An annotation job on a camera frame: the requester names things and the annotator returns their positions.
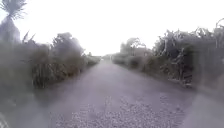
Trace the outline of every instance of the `gravel road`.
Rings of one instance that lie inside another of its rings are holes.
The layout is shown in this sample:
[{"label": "gravel road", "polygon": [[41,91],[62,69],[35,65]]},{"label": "gravel road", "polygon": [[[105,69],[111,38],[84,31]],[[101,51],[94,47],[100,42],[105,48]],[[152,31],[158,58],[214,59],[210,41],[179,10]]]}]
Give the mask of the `gravel road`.
[{"label": "gravel road", "polygon": [[178,128],[195,93],[101,62],[11,112],[12,128]]}]

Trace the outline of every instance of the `treeline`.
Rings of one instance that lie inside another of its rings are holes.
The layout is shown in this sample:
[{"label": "treeline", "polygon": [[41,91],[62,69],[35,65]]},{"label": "treeline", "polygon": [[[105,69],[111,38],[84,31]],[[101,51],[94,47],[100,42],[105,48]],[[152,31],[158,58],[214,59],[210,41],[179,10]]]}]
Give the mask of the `treeline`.
[{"label": "treeline", "polygon": [[113,61],[183,85],[202,80],[211,84],[224,71],[224,26],[219,22],[213,31],[167,31],[152,49],[147,49],[138,38],[131,38],[121,44]]}]

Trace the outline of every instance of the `sky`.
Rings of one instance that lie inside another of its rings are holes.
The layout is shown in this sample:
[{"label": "sky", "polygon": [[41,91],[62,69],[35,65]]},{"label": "sky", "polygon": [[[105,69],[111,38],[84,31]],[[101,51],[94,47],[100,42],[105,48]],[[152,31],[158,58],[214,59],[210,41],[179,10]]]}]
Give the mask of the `sky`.
[{"label": "sky", "polygon": [[[224,18],[221,0],[27,0],[24,19],[16,20],[21,38],[30,31],[39,43],[70,32],[93,55],[118,52],[131,37],[152,48],[167,29],[212,30]],[[5,13],[0,11],[0,20]]]}]

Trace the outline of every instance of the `roadside vegetation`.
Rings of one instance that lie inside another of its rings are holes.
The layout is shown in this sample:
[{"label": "roadside vegetation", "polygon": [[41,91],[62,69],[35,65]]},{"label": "roadside vegetation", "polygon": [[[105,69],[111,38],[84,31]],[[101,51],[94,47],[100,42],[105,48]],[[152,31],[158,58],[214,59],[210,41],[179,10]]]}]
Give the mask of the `roadside vegetation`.
[{"label": "roadside vegetation", "polygon": [[147,49],[138,38],[131,38],[121,44],[120,52],[112,57],[113,62],[185,86],[201,81],[220,86],[214,84],[224,71],[224,26],[219,22],[213,31],[167,30],[152,49]]},{"label": "roadside vegetation", "polygon": [[28,92],[54,86],[99,62],[70,33],[59,33],[48,44],[37,43],[35,35],[29,38],[29,32],[20,40],[14,20],[23,18],[25,5],[25,0],[2,0],[0,5],[7,12],[0,24],[0,103],[24,99]]}]

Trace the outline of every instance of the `palm tree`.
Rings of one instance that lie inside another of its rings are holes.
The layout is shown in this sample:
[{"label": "palm tree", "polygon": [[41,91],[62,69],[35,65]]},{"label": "palm tree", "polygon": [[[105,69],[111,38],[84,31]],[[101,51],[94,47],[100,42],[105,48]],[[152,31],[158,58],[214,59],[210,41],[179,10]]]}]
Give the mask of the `palm tree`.
[{"label": "palm tree", "polygon": [[13,20],[23,18],[25,0],[2,0],[0,8],[7,16],[0,24],[0,39],[6,42],[20,41],[20,33]]}]

